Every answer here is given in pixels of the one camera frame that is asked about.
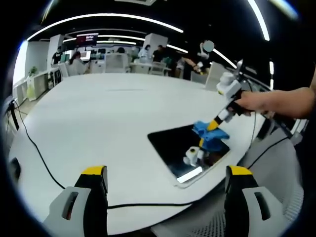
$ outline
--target round table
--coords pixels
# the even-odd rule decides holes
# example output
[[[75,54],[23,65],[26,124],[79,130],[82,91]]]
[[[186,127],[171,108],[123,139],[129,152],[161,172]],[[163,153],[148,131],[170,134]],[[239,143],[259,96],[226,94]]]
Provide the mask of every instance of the round table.
[[[174,185],[147,138],[149,133],[210,121],[226,100],[202,84],[141,74],[92,74],[65,78],[49,91],[25,119],[51,173],[73,186],[89,166],[108,167],[109,205],[186,203],[203,197],[225,178],[226,166],[246,153],[254,116],[235,116],[220,127],[230,134],[231,148],[210,172],[187,188]],[[257,116],[255,136],[263,117]],[[9,157],[22,168],[18,188],[30,212],[40,221],[62,192],[50,178],[20,126]],[[137,206],[108,210],[108,234],[121,234],[159,223],[189,206]]]

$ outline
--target black ceiling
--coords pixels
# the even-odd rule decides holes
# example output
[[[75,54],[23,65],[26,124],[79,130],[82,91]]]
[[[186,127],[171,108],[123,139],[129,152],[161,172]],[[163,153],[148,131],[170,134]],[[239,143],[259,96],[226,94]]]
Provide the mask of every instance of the black ceiling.
[[[32,40],[50,38],[57,34],[74,31],[111,28],[156,33],[168,37],[171,45],[188,49],[201,39],[209,39],[216,48],[232,61],[244,58],[249,66],[259,71],[261,80],[267,79],[268,61],[276,64],[276,76],[279,68],[288,67],[289,58],[302,58],[302,49],[312,51],[312,39],[308,33],[313,29],[312,5],[309,2],[290,0],[300,12],[300,20],[292,21],[268,0],[255,0],[265,19],[270,41],[265,41],[258,20],[247,0],[157,0],[152,6],[114,0],[56,0],[43,22],[39,17],[37,24],[30,29],[29,35],[40,28],[57,21],[91,13],[125,13],[159,20],[178,27],[184,33],[137,19],[122,17],[91,17],[66,22],[34,37]],[[144,37],[133,32],[98,31],[107,35],[127,35]],[[311,62],[315,54],[304,56]],[[287,73],[279,71],[282,77]]]

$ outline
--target blue cloth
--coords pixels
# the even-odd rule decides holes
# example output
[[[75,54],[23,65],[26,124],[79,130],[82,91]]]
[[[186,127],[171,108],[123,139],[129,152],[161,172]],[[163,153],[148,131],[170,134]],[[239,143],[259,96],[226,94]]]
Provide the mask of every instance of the blue cloth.
[[[204,139],[202,148],[209,152],[217,152],[222,150],[223,144],[221,139],[229,139],[229,135],[223,130],[217,128],[213,131],[207,131],[209,123],[197,121],[193,126],[193,131]]]

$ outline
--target blue object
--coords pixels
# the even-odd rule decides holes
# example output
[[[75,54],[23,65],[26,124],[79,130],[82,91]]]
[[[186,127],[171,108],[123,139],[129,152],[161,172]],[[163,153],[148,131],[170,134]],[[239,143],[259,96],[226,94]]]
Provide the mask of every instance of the blue object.
[[[204,139],[202,148],[209,152],[217,152],[222,150],[223,143],[221,139],[229,139],[229,135],[223,130],[217,128],[213,131],[207,131],[209,123],[197,121],[193,126],[193,131]]]

